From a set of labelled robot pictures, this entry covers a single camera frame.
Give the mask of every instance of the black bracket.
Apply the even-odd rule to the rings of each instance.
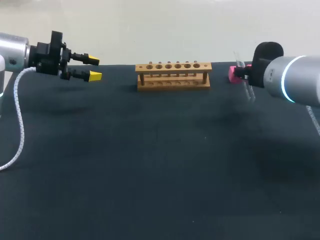
[[[252,65],[236,67],[234,75],[240,78],[248,76],[251,86],[264,88],[264,74],[267,66],[275,59],[284,55],[284,49],[276,42],[263,42],[259,44],[254,52]]]

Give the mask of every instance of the test tube rack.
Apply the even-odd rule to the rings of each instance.
[[[210,62],[176,62],[137,64],[137,90],[186,91],[210,89],[208,72],[212,72]]]

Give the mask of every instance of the cylindrical robot joint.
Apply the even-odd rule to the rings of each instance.
[[[278,57],[266,68],[263,83],[274,97],[320,106],[320,56]]]
[[[5,69],[18,73],[28,67],[30,45],[26,37],[0,32],[0,55],[5,60]]]

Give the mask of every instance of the dark table surface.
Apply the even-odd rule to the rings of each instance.
[[[89,84],[25,75],[0,239],[319,239],[320,137],[306,108],[263,89],[248,103],[230,65],[212,64],[208,91],[137,92],[124,65]],[[12,89],[1,165],[20,139]]]

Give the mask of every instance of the pink object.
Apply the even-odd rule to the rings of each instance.
[[[236,66],[231,66],[229,68],[229,81],[232,84],[240,84],[240,83],[242,83],[242,79],[240,77],[237,77],[234,75],[235,68],[236,68]]]

